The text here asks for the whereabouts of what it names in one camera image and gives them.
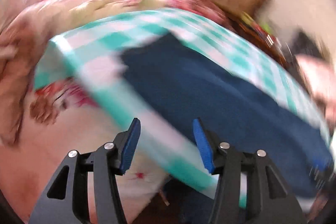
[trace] dark blue cloth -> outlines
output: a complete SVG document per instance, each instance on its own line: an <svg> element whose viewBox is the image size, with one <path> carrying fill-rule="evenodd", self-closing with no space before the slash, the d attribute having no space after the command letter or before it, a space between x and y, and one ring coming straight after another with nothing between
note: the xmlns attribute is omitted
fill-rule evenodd
<svg viewBox="0 0 336 224"><path fill-rule="evenodd" d="M125 79L192 142L192 120L200 117L207 129L239 151L265 150L295 194L315 196L308 165L332 161L318 129L170 33L126 50L122 60L128 66Z"/></svg>

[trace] gingham fabric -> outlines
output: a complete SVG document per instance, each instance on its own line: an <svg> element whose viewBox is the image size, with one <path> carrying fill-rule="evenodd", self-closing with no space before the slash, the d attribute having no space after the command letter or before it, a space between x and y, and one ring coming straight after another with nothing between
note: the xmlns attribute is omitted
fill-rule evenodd
<svg viewBox="0 0 336 224"><path fill-rule="evenodd" d="M329 145L329 131L316 105L275 61L236 34L202 16L163 8L124 13L54 37L38 64L36 87L67 76L83 86L127 129L142 123L139 147L159 165L198 191L213 197L216 178L203 168L197 148L160 117L122 78L118 52L154 41L171 31L185 46L270 95L315 128Z"/></svg>

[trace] silver rivet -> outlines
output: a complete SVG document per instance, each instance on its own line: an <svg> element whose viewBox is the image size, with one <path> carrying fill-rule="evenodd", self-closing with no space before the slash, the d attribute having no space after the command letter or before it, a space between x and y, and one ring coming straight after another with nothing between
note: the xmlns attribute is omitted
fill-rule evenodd
<svg viewBox="0 0 336 224"><path fill-rule="evenodd" d="M266 156L266 152L264 151L264 150L258 150L257 151L257 155L259 156L259 157L265 157Z"/></svg>
<svg viewBox="0 0 336 224"><path fill-rule="evenodd" d="M219 144L219 147L220 147L221 149L229 149L229 148L230 148L230 144L229 144L229 143L226 143L226 142L221 142L221 143Z"/></svg>
<svg viewBox="0 0 336 224"><path fill-rule="evenodd" d="M77 156L77 151L76 151L76 150L71 150L71 151L68 153L68 156L69 156L70 158L76 157L76 156Z"/></svg>
<svg viewBox="0 0 336 224"><path fill-rule="evenodd" d="M110 149L112 149L114 147L114 143L106 143L105 145L104 145L104 148L106 149L106 150L110 150Z"/></svg>

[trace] green and white checkered cloth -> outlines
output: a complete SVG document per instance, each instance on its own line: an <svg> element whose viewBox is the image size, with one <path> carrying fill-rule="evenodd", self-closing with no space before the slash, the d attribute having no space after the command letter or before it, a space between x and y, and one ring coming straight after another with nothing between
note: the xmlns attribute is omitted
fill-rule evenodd
<svg viewBox="0 0 336 224"><path fill-rule="evenodd" d="M194 144L159 116L120 76L118 52L140 47L166 32L231 74L253 83L315 128L329 145L329 130L316 105L275 61L213 21L179 9L124 13L86 24L51 39L36 69L35 87L77 77L123 129L133 117L142 123L139 147L166 171L213 197L216 177L203 168Z"/></svg>

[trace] blue gripper pad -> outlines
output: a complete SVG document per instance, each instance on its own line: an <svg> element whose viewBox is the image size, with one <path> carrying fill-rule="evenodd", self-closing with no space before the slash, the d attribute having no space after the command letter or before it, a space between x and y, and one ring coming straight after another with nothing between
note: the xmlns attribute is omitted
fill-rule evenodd
<svg viewBox="0 0 336 224"><path fill-rule="evenodd" d="M197 148L201 154L203 165L205 169L212 174L215 170L215 165L213 163L213 149L206 137L206 133L199 119L193 120L193 132Z"/></svg>
<svg viewBox="0 0 336 224"><path fill-rule="evenodd" d="M135 149L137 148L140 137L141 124L140 120L134 118L129 129L125 132L119 133L115 139L114 144L118 149L119 173L125 174L130 168Z"/></svg>

